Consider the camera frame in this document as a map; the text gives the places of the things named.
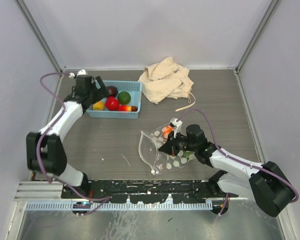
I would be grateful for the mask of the fake red pomegranate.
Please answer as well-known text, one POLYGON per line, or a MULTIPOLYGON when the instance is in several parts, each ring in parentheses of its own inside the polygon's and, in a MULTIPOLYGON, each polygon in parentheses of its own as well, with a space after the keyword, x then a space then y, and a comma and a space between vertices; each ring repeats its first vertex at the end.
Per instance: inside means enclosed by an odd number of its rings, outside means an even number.
POLYGON ((109 111, 116 111, 120 106, 120 102, 115 97, 109 96, 104 105, 109 111))

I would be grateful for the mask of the clear zip top bag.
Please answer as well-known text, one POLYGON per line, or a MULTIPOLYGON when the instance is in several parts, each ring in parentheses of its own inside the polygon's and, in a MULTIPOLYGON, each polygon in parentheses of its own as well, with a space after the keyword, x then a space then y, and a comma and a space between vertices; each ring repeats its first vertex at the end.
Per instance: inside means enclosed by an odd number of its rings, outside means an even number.
POLYGON ((138 154, 143 163, 150 167, 153 176, 182 169, 196 159, 194 152, 178 150, 173 146, 172 141, 176 139, 175 131, 179 131, 181 126, 169 123, 152 132, 140 132, 138 154))

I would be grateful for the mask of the fake yellow lemon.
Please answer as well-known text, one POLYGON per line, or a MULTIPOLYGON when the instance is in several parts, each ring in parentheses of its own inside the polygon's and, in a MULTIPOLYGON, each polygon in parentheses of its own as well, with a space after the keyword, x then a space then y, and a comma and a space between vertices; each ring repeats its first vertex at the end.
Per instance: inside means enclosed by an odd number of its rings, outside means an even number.
POLYGON ((121 105, 127 105, 131 101, 131 95, 127 91, 122 91, 117 95, 117 100, 121 105))

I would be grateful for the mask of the fake dark purple plum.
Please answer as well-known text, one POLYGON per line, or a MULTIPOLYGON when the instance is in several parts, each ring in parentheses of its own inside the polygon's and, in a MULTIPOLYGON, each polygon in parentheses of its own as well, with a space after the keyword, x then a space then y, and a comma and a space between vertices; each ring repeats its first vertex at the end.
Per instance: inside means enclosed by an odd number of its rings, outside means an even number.
POLYGON ((131 106, 130 107, 130 111, 131 112, 137 112, 138 111, 138 107, 137 106, 131 106))

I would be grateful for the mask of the fake dark purple eggplant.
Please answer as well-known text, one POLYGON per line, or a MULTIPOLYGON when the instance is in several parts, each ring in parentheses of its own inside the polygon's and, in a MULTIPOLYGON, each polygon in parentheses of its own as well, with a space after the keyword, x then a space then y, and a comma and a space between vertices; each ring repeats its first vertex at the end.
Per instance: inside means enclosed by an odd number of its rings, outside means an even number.
POLYGON ((108 90, 108 94, 110 97, 116 97, 119 93, 118 89, 115 86, 107 86, 106 89, 108 90))

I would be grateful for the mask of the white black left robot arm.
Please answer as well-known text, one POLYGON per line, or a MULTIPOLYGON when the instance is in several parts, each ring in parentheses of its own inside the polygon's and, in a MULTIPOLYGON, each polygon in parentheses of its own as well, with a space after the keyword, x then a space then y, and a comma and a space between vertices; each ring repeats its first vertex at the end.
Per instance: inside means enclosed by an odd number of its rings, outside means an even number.
POLYGON ((26 136, 27 168, 42 173, 49 182, 67 185, 78 198, 85 198, 91 191, 88 176, 68 163, 63 140, 87 109, 108 97, 109 92, 100 76, 91 76, 84 69, 69 73, 69 77, 75 85, 61 100, 59 112, 40 131, 26 136))

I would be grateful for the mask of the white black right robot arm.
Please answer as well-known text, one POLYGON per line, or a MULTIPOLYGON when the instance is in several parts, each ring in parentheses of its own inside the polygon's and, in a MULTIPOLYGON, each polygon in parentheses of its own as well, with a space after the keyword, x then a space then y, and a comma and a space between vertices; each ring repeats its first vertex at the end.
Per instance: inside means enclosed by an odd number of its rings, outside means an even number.
POLYGON ((180 133, 177 125, 170 123, 154 132, 158 151, 170 158, 198 160, 218 172, 209 179, 209 191, 215 197, 224 193, 254 201, 267 215, 276 217, 296 197, 292 185, 274 162, 262 164, 230 154, 205 136, 198 124, 186 127, 180 133))

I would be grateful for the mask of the fake red pear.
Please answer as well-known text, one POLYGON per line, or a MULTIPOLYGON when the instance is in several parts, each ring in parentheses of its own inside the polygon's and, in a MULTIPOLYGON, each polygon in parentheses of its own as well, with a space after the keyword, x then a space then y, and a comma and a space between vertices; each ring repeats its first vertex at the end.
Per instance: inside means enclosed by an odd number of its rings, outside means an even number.
POLYGON ((128 105, 120 105, 117 109, 119 112, 131 112, 133 108, 128 105))

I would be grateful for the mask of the fake yellow peach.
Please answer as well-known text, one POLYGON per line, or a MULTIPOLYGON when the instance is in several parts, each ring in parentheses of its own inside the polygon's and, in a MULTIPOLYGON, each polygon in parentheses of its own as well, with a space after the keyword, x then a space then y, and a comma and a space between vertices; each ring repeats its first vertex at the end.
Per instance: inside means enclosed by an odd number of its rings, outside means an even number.
POLYGON ((103 111, 105 109, 105 104, 103 101, 98 101, 92 105, 93 111, 103 111))

